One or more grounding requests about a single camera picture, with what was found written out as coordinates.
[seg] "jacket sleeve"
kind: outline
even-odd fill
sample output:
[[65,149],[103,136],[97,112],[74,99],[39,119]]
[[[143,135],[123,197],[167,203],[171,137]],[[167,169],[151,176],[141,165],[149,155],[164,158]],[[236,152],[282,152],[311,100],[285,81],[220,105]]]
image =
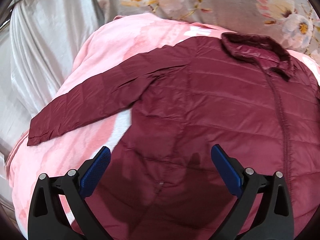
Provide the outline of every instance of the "jacket sleeve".
[[30,123],[28,146],[61,136],[128,108],[159,75],[185,66],[196,53],[196,37],[137,54],[92,76],[49,103]]

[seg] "floral bedsheet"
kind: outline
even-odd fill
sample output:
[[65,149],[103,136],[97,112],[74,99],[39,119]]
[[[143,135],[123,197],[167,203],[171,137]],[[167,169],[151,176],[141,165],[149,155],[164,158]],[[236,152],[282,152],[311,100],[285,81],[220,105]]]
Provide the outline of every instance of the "floral bedsheet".
[[308,0],[107,0],[116,15],[152,12],[161,18],[218,25],[235,32],[268,35],[286,49],[320,64],[320,20]]

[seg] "pink fleece blanket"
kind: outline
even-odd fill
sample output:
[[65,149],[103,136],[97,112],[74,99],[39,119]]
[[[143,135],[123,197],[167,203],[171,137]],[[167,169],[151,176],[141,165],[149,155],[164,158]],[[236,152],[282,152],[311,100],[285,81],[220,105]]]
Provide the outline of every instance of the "pink fleece blanket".
[[[72,74],[56,97],[135,54],[148,52],[166,44],[173,46],[191,36],[219,38],[223,32],[229,30],[213,25],[164,20],[148,13],[118,17],[117,20],[102,26],[85,42],[75,59]],[[289,52],[305,63],[320,82],[319,66],[314,60],[295,51]],[[30,200],[38,176],[44,172],[49,176],[61,176],[70,169],[78,169],[103,145],[113,150],[130,126],[130,122],[129,109],[38,146],[27,147],[28,132],[21,137],[7,161],[6,170],[13,188],[12,199],[16,217],[23,232],[27,231]],[[102,202],[99,197],[96,198],[96,201]],[[69,222],[73,223],[74,217],[63,198],[62,204]]]

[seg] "maroon puffer jacket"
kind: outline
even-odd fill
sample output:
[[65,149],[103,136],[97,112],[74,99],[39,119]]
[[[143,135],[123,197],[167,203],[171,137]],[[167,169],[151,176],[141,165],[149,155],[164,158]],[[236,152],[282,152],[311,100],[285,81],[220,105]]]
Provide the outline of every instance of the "maroon puffer jacket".
[[32,119],[28,145],[133,104],[132,125],[87,200],[111,236],[208,239],[234,203],[210,158],[216,143],[244,167],[284,173],[297,235],[320,203],[318,97],[311,71],[269,37],[193,37],[56,98]]

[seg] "zipper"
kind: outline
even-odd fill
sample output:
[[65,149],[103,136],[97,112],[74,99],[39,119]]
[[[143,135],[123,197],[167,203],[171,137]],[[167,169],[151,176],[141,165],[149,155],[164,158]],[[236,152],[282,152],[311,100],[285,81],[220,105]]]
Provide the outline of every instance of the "zipper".
[[283,174],[285,182],[287,183],[289,194],[291,193],[291,185],[290,185],[290,158],[289,158],[289,131],[288,131],[288,122],[284,115],[283,105],[281,101],[281,97],[272,82],[271,77],[268,73],[263,70],[266,75],[267,82],[272,90],[274,101],[275,101],[275,108],[276,108],[276,116],[278,118],[278,122],[281,127],[282,135],[283,135],[283,155],[284,155],[284,167],[283,167]]

